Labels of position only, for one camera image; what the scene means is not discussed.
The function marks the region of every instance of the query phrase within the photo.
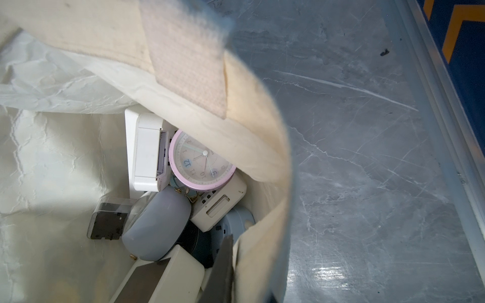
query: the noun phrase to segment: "light blue alarm clock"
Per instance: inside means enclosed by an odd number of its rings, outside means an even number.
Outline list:
[[[255,224],[251,212],[243,207],[236,205],[233,207],[211,230],[212,256],[215,260],[222,239],[225,236],[232,235],[234,243],[248,228]]]

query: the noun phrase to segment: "digital display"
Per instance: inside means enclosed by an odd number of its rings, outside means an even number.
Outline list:
[[[148,303],[170,258],[135,268],[114,303]]]

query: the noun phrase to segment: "white box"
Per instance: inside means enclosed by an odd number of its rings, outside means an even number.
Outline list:
[[[204,266],[175,245],[157,262],[138,260],[109,303],[195,303]]]
[[[177,130],[141,105],[125,110],[130,198],[161,191],[170,181],[168,147]]]
[[[209,231],[244,197],[246,188],[236,171],[223,187],[206,192],[192,205],[190,221],[201,231]]]

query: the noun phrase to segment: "metal trim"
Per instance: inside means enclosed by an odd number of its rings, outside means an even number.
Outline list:
[[[380,4],[483,281],[485,158],[418,3]]]

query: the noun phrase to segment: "pink alarm clock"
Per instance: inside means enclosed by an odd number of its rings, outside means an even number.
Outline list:
[[[175,176],[195,191],[213,191],[231,179],[236,166],[179,129],[168,151]]]

